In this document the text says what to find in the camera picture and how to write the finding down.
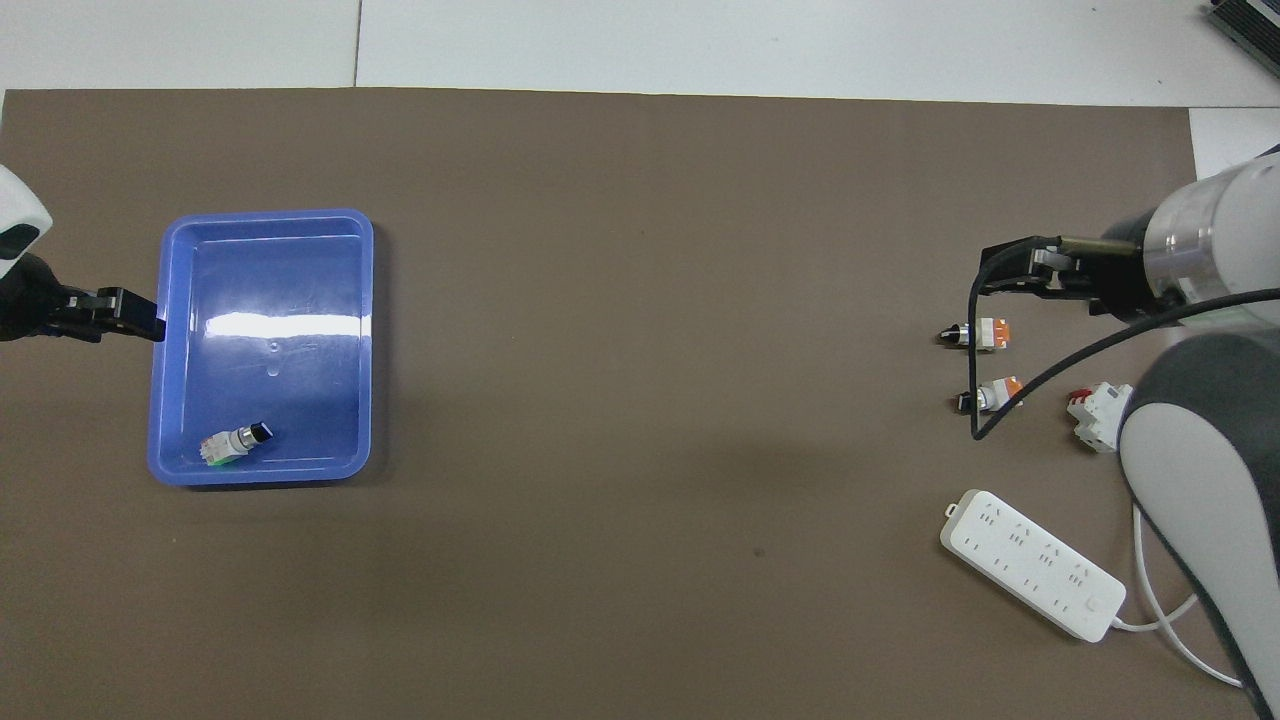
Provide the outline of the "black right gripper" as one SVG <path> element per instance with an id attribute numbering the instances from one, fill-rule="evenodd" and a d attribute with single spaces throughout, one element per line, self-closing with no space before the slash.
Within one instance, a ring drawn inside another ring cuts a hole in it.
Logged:
<path id="1" fill-rule="evenodd" d="M 1088 313 L 1108 315 L 1134 323 L 1167 309 L 1167 300 L 1157 295 L 1146 272 L 1146 236 L 1155 214 L 1143 211 L 1121 220 L 1098 237 L 1075 240 L 1080 272 L 1089 281 Z M 1061 237 L 1025 237 L 986 249 L 989 277 L 1014 277 L 987 281 L 983 296 L 1023 293 L 1043 300 L 1080 300 L 1076 290 L 1064 288 L 1052 274 L 1071 272 L 1076 259 L 1061 249 Z"/>

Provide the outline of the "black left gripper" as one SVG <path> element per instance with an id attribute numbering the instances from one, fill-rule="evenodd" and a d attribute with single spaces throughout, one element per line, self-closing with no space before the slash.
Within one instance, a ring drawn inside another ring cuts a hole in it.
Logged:
<path id="1" fill-rule="evenodd" d="M 97 343 L 105 334 L 122 334 L 160 343 L 166 337 L 156 304 L 129 290 L 100 288 L 69 297 L 45 260 L 23 255 L 1 279 L 1 342 L 38 333 L 67 302 L 68 334 L 77 340 Z"/>

